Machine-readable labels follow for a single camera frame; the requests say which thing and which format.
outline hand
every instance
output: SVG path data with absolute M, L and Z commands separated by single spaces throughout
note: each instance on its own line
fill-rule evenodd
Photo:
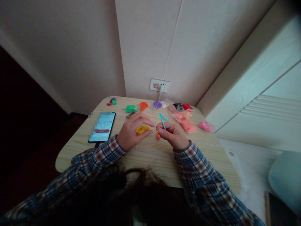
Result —
M 141 135 L 137 136 L 136 129 L 142 126 L 143 124 L 149 125 L 151 127 L 155 127 L 155 125 L 145 114 L 138 113 L 138 112 L 133 114 L 130 117 L 130 119 L 123 124 L 117 136 L 117 141 L 124 150 L 126 151 L 130 150 L 131 148 L 139 144 L 148 135 L 153 133 L 152 130 L 147 130 L 143 132 Z
M 167 140 L 176 151 L 182 151 L 190 145 L 190 141 L 186 138 L 185 132 L 177 125 L 164 123 L 166 130 L 163 128 L 162 122 L 156 126 L 160 137 Z

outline purple clay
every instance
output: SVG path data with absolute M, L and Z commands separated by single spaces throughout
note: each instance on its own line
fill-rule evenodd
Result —
M 156 108 L 156 109 L 158 109 L 158 108 L 160 108 L 160 107 L 162 107 L 163 106 L 163 104 L 161 103 L 161 102 L 159 102 L 159 101 L 154 101 L 154 107 Z
M 114 101 L 114 100 L 116 100 L 116 98 L 115 98 L 115 97 L 113 97 L 113 98 L 110 100 L 110 103 L 112 103 L 112 101 Z

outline wall outlet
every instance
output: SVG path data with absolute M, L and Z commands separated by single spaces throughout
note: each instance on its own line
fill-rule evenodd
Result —
M 163 93 L 167 93 L 167 90 L 169 88 L 170 82 L 169 81 L 164 81 L 164 80 L 160 80 L 160 79 L 154 79 L 152 78 L 150 80 L 151 84 L 150 84 L 150 90 L 154 90 L 154 91 L 159 91 L 159 86 L 162 86 L 162 92 Z

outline shirt sleeve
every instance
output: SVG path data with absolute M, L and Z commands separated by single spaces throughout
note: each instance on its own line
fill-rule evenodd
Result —
M 221 225 L 264 225 L 192 141 L 187 149 L 173 153 L 185 183 L 186 199 L 202 219 Z
M 99 175 L 103 168 L 119 162 L 127 153 L 128 151 L 119 145 L 117 135 L 98 148 L 90 148 L 80 153 L 72 158 L 72 165 L 54 179 L 44 191 L 29 196 L 7 212 L 0 223 L 30 220 L 37 215 L 39 217 L 46 215 L 62 203 L 67 205 L 72 202 L 77 192 L 85 189 Z

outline phone screen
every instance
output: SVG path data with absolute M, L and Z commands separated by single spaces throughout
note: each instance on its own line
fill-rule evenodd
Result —
M 91 132 L 91 137 L 88 141 L 89 143 L 104 142 L 109 139 L 115 115 L 115 112 L 100 113 L 96 125 Z

